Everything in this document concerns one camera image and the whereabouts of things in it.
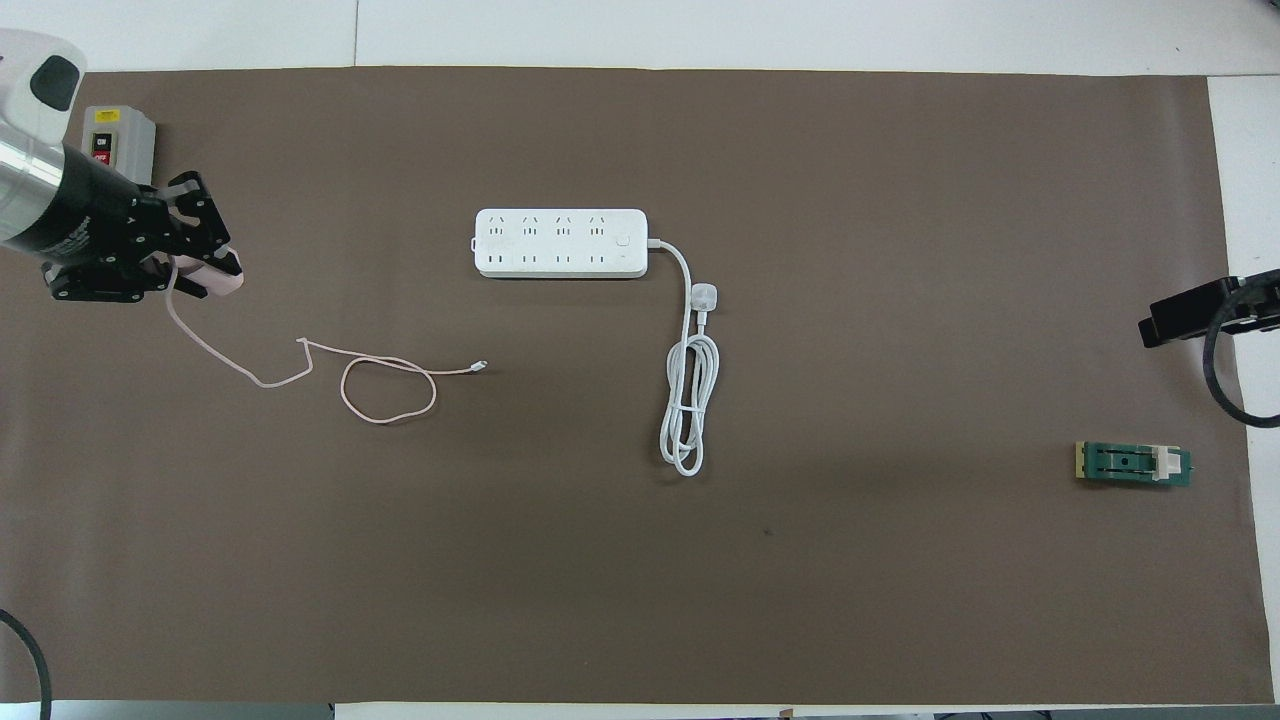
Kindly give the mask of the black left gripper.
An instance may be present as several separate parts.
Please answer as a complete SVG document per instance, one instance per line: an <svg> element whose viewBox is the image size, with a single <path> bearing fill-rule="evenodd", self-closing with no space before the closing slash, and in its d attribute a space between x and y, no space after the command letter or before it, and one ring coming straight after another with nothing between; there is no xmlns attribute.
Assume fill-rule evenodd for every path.
<svg viewBox="0 0 1280 720"><path fill-rule="evenodd" d="M136 304L146 293L178 292L169 258L186 255L156 251L134 265L97 263L122 256L143 233L134 225L161 202L186 246L220 251L230 245L198 172L147 190L70 145L0 145L0 247L46 261L42 278L56 300ZM233 249L196 259L244 273Z"/></svg>

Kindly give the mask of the pink charger adapter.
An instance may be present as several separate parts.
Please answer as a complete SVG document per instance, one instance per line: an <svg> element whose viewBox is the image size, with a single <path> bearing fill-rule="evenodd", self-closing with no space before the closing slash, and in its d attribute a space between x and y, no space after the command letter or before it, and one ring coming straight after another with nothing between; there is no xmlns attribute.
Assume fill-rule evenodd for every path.
<svg viewBox="0 0 1280 720"><path fill-rule="evenodd" d="M210 261L188 256L170 256L175 270L174 287L178 292L196 299L207 296L227 296L236 292L244 282L244 273L233 274L214 266Z"/></svg>

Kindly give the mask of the white power strip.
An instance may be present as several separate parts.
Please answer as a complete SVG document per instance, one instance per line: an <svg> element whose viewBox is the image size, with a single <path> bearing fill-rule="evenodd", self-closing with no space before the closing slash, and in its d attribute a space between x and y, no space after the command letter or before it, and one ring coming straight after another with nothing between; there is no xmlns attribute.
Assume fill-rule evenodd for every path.
<svg viewBox="0 0 1280 720"><path fill-rule="evenodd" d="M639 209L486 208L471 251L493 279L634 279L646 274L646 214Z"/></svg>

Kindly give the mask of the brown table mat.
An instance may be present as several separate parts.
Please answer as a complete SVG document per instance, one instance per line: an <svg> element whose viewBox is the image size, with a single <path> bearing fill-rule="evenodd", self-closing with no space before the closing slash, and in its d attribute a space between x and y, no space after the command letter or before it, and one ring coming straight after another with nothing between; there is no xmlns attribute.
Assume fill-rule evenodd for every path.
<svg viewBox="0 0 1280 720"><path fill-rule="evenodd" d="M1228 274L1193 77L102 73L244 284L260 389L0 250L0 609L56 697L1267 703L1244 429L1149 304ZM486 208L639 209L646 274L493 279ZM1187 487L1083 480L1174 445Z"/></svg>

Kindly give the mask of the grey on-off switch box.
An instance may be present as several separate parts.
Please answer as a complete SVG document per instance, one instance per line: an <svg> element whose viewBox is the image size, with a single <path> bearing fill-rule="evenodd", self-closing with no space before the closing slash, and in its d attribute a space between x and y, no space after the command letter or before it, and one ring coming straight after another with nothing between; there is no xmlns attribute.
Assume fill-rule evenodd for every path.
<svg viewBox="0 0 1280 720"><path fill-rule="evenodd" d="M127 105L84 110L79 149L137 184L154 184L156 126Z"/></svg>

